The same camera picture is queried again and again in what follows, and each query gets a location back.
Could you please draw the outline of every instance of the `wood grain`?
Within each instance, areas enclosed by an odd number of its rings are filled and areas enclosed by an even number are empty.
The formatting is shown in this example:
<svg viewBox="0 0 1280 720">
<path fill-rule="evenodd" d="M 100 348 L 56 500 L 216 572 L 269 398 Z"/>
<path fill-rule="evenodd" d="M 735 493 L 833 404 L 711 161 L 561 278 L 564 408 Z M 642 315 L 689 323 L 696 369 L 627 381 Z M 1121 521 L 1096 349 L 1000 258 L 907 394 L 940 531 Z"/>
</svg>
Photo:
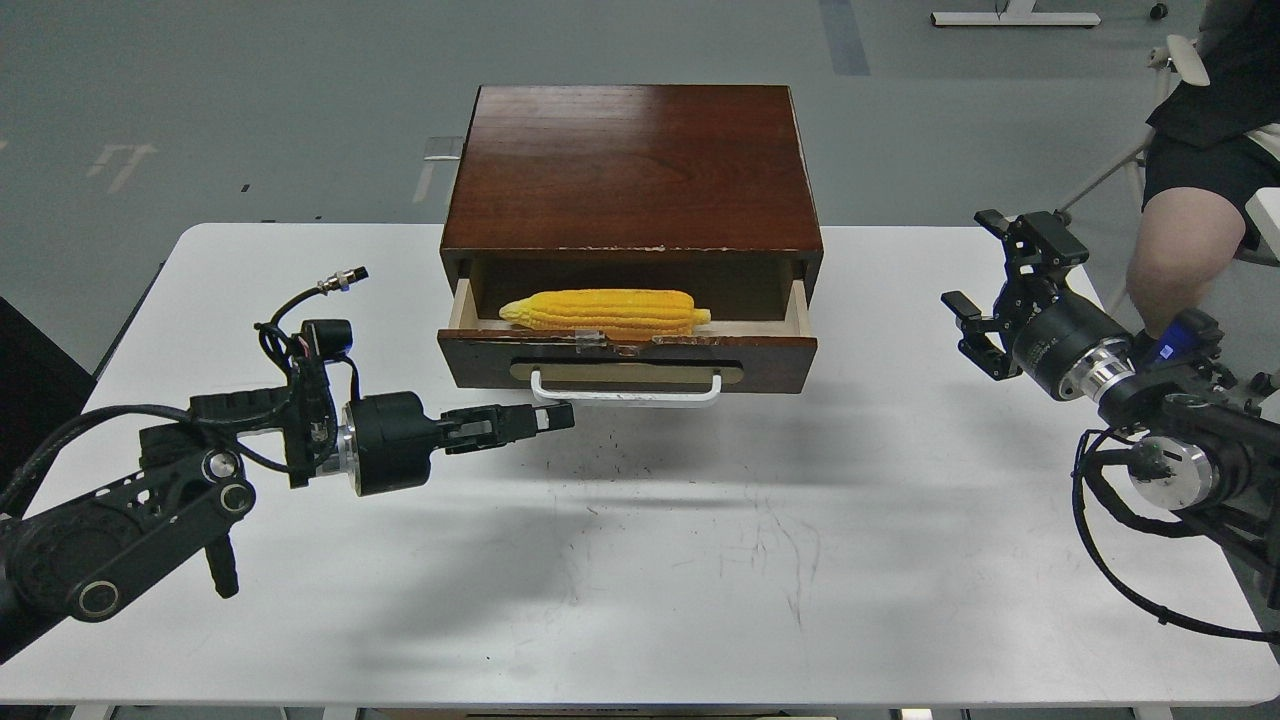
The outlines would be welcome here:
<svg viewBox="0 0 1280 720">
<path fill-rule="evenodd" d="M 440 246 L 768 252 L 812 295 L 822 240 L 781 86 L 483 87 Z"/>
</svg>

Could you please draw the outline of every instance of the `cable connector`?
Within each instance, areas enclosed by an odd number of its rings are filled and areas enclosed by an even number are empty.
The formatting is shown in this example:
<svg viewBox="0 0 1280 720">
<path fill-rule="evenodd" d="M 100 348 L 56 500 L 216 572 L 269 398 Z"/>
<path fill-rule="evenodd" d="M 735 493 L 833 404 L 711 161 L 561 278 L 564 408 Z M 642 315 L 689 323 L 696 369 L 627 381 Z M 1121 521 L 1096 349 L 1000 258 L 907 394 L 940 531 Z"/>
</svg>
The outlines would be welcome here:
<svg viewBox="0 0 1280 720">
<path fill-rule="evenodd" d="M 353 270 L 337 272 L 329 275 L 328 278 L 317 282 L 316 287 L 319 287 L 320 292 L 325 295 L 329 295 L 334 290 L 340 290 L 342 292 L 347 292 L 347 290 L 351 286 L 356 284 L 357 282 L 367 277 L 369 277 L 369 270 L 366 270 L 365 266 L 361 265 Z"/>
</svg>

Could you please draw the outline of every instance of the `black cable bundle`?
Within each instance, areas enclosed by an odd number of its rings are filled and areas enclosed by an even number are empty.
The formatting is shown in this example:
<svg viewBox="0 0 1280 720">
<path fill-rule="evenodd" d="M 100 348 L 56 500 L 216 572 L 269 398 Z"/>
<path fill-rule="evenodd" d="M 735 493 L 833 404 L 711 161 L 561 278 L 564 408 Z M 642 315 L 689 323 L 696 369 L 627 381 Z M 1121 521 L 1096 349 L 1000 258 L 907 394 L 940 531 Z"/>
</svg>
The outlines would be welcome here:
<svg viewBox="0 0 1280 720">
<path fill-rule="evenodd" d="M 1097 434 L 1098 437 L 1089 443 L 1088 438 L 1092 434 Z M 1156 620 L 1158 620 L 1161 625 L 1176 625 L 1185 630 L 1220 638 L 1280 644 L 1280 632 L 1224 628 L 1222 625 L 1207 623 L 1204 620 L 1170 610 L 1130 588 L 1111 571 L 1111 568 L 1108 568 L 1106 561 L 1102 559 L 1102 552 L 1098 550 L 1097 543 L 1093 542 L 1093 536 L 1089 533 L 1089 524 L 1084 518 L 1085 484 L 1089 486 L 1089 489 L 1093 492 L 1098 502 L 1101 502 L 1102 506 L 1111 512 L 1111 516 L 1125 527 L 1167 538 L 1193 537 L 1199 533 L 1181 521 L 1169 523 L 1142 518 L 1124 503 L 1120 496 L 1116 495 L 1115 489 L 1102 477 L 1102 468 L 1107 465 L 1128 465 L 1129 451 L 1100 450 L 1102 443 L 1107 439 L 1120 438 L 1116 436 L 1115 429 L 1087 430 L 1083 436 L 1080 436 L 1080 442 L 1076 446 L 1075 452 L 1075 466 L 1071 469 L 1071 512 L 1075 516 L 1075 529 L 1080 534 L 1080 542 L 1084 543 L 1085 552 L 1088 552 L 1089 559 L 1093 560 L 1093 564 L 1102 571 L 1102 575 L 1106 577 L 1107 582 L 1111 583 L 1111 587 L 1120 592 L 1120 594 L 1129 600 L 1129 602 L 1146 610 L 1151 615 L 1155 615 Z"/>
</svg>

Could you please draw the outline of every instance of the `corn cob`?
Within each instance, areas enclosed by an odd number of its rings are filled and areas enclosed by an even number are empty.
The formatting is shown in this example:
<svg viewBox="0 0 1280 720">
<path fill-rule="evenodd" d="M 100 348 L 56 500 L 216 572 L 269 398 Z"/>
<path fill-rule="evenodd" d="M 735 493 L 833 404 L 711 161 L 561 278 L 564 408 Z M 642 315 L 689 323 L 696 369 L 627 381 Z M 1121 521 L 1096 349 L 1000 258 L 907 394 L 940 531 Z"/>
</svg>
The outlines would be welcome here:
<svg viewBox="0 0 1280 720">
<path fill-rule="evenodd" d="M 678 290 L 556 290 L 508 302 L 498 315 L 535 331 L 598 329 L 634 341 L 692 334 L 694 325 L 712 322 L 710 310 L 694 307 Z"/>
</svg>

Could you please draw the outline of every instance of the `white metal handle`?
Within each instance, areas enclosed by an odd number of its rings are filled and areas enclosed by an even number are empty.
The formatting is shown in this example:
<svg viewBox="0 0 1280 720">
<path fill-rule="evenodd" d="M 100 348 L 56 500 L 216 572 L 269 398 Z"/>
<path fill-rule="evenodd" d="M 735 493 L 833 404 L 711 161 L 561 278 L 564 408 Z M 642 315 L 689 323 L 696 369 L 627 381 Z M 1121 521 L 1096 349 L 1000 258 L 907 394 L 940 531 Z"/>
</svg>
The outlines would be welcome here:
<svg viewBox="0 0 1280 720">
<path fill-rule="evenodd" d="M 561 391 L 543 387 L 543 372 L 534 368 L 529 373 L 529 387 L 540 401 L 570 400 L 580 405 L 609 405 L 614 407 L 709 407 L 719 397 L 722 382 L 717 370 L 707 392 L 607 392 Z"/>
</svg>

